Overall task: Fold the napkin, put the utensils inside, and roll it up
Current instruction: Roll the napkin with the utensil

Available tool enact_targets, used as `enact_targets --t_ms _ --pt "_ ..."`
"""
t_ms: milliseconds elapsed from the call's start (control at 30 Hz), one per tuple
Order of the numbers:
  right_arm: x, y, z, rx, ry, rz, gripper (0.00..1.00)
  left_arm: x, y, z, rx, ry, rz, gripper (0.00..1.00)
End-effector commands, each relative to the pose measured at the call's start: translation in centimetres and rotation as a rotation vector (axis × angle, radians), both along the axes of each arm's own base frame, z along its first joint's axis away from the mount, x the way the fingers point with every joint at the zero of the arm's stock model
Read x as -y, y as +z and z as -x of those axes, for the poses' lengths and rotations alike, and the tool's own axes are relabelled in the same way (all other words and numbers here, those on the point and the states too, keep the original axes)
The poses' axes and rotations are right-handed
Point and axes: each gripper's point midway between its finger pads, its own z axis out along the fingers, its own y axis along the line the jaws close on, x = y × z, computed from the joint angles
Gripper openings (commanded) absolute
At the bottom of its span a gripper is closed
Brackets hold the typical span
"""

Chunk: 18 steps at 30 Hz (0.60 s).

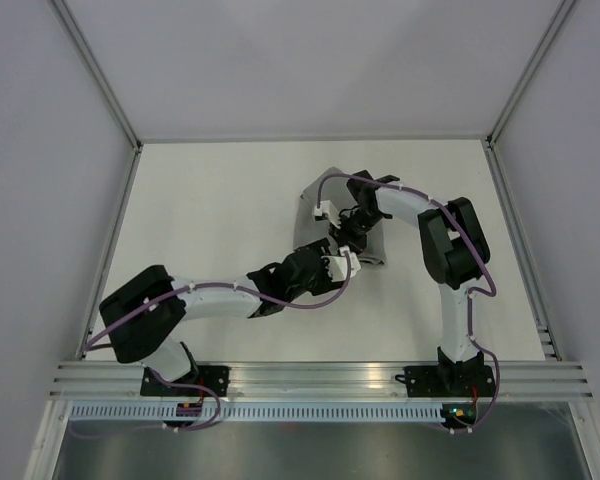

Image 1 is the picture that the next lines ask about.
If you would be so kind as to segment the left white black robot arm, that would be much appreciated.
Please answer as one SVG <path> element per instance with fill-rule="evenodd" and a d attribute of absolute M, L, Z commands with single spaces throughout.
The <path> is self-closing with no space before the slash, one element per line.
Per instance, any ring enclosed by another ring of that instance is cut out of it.
<path fill-rule="evenodd" d="M 322 308 L 342 295 L 352 267 L 350 252 L 334 256 L 326 239 L 234 280 L 177 278 L 165 266 L 152 265 L 101 301 L 105 329 L 99 337 L 110 340 L 118 363 L 142 363 L 175 395 L 186 396 L 196 389 L 198 372 L 186 344 L 171 337 L 179 324 Z"/>

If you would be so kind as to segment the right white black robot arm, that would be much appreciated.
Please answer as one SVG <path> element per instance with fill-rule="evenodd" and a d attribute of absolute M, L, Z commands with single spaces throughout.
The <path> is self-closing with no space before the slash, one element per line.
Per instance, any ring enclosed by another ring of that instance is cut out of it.
<path fill-rule="evenodd" d="M 491 254 L 474 206 L 465 197 L 442 203 L 388 175 L 366 170 L 345 175 L 355 201 L 349 213 L 330 216 L 330 233 L 341 246 L 360 253 L 381 221 L 400 219 L 417 228 L 426 271 L 438 284 L 442 339 L 434 365 L 406 366 L 396 375 L 411 398 L 486 398 L 497 392 L 498 373 L 485 362 L 473 327 L 476 294 L 493 297 L 486 267 Z"/>

